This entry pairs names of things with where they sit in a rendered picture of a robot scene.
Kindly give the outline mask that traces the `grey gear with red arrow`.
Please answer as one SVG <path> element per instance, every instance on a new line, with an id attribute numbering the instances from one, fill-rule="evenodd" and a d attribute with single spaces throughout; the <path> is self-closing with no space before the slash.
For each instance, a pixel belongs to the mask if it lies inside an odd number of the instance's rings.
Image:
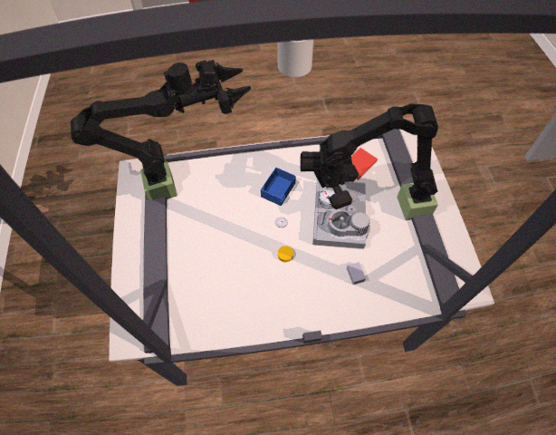
<path id="1" fill-rule="evenodd" d="M 333 191 L 331 191 L 331 190 L 325 190 L 325 191 L 323 191 L 323 192 L 319 195 L 319 203 L 320 203 L 320 206 L 322 206 L 322 207 L 325 208 L 325 209 L 326 209 L 326 208 L 327 208 L 327 209 L 333 208 L 333 207 L 331 206 L 330 201 L 328 200 L 328 198 L 329 198 L 331 195 L 333 195 L 333 194 L 335 194 L 335 193 L 334 193 Z"/>

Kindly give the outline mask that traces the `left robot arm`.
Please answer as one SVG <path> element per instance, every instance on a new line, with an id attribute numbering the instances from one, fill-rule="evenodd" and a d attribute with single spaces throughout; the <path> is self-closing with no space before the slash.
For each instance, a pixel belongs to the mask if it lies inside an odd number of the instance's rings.
<path id="1" fill-rule="evenodd" d="M 200 83 L 197 89 L 215 90 L 213 80 L 216 71 L 213 64 L 204 60 L 196 63 L 196 69 L 199 71 L 199 78 L 195 80 Z M 140 114 L 167 117 L 174 109 L 184 113 L 183 107 L 197 103 L 197 96 L 185 63 L 174 63 L 164 72 L 164 75 L 166 82 L 163 86 L 145 96 L 115 101 L 95 101 L 90 107 L 83 109 L 71 120 L 72 141 L 85 146 L 99 144 L 136 157 L 142 163 L 149 186 L 166 181 L 165 161 L 158 141 L 148 139 L 145 142 L 138 142 L 100 127 L 105 119 Z"/>

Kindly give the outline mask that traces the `red flat block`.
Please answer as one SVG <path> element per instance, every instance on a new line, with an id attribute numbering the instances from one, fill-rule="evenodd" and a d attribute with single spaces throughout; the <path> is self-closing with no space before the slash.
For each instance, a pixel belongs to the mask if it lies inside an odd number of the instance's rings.
<path id="1" fill-rule="evenodd" d="M 378 160 L 362 148 L 359 148 L 351 158 L 352 164 L 359 173 L 357 180 L 359 180 Z"/>

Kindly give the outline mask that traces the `blue open-top box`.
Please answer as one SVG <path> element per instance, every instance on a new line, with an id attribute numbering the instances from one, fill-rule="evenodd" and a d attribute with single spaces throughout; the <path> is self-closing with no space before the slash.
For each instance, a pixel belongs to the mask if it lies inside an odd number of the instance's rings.
<path id="1" fill-rule="evenodd" d="M 261 197 L 281 206 L 295 185 L 295 181 L 295 175 L 275 168 L 261 188 Z"/>

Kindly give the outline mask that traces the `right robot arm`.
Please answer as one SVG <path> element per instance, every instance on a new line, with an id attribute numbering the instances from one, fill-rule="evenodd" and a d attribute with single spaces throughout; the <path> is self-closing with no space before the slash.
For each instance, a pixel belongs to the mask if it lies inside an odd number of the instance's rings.
<path id="1" fill-rule="evenodd" d="M 412 114 L 415 123 L 403 119 L 402 115 L 406 114 Z M 359 173 L 352 164 L 351 155 L 360 145 L 393 129 L 417 135 L 417 162 L 411 163 L 410 169 L 414 185 L 409 187 L 409 193 L 415 204 L 429 202 L 432 199 L 430 195 L 437 193 L 434 173 L 430 166 L 432 139 L 438 130 L 436 116 L 429 105 L 410 103 L 403 107 L 390 107 L 388 111 L 353 130 L 332 133 L 320 144 L 320 151 L 302 151 L 301 171 L 321 171 L 321 167 L 324 166 L 327 173 L 339 175 L 345 170 L 340 184 L 354 182 Z"/>

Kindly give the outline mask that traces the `short yellow cylinder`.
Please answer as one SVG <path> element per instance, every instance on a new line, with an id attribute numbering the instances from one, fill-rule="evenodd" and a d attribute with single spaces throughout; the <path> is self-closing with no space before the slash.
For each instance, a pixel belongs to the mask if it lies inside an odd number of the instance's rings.
<path id="1" fill-rule="evenodd" d="M 278 250 L 278 258 L 286 263 L 290 262 L 293 258 L 293 250 L 289 246 L 282 246 Z"/>

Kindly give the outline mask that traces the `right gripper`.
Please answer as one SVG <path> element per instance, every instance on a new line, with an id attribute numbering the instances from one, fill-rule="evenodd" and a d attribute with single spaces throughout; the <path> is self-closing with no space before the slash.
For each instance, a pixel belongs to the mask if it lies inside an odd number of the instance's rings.
<path id="1" fill-rule="evenodd" d="M 325 168 L 321 171 L 314 171 L 317 180 L 320 182 L 322 188 L 332 188 L 335 194 L 331 195 L 328 200 L 334 209 L 343 208 L 351 205 L 352 197 L 347 190 L 342 191 L 340 187 L 341 176 L 345 175 L 344 170 L 339 175 L 331 175 L 326 172 Z M 341 191 L 341 192 L 340 192 Z"/>

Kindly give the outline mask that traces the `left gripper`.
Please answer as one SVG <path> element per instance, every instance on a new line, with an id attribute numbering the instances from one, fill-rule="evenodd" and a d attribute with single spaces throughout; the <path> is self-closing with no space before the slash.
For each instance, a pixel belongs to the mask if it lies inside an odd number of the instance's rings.
<path id="1" fill-rule="evenodd" d="M 251 86 L 245 86 L 236 89 L 226 88 L 227 91 L 222 89 L 221 82 L 224 82 L 243 71 L 242 68 L 227 68 L 223 67 L 214 60 L 208 61 L 207 63 L 212 63 L 214 69 L 216 70 L 216 75 L 213 80 L 215 90 L 213 91 L 202 91 L 198 90 L 197 86 L 200 86 L 199 82 L 193 83 L 194 90 L 197 96 L 197 101 L 205 104 L 206 100 L 215 98 L 218 101 L 219 106 L 223 114 L 231 113 L 231 108 L 234 108 L 235 103 L 242 98 L 247 92 L 251 90 Z M 216 66 L 217 65 L 217 66 Z M 217 85 L 216 85 L 217 83 Z M 219 87 L 220 86 L 220 87 Z M 218 95 L 218 98 L 217 98 Z M 231 97 L 230 97 L 231 95 Z"/>

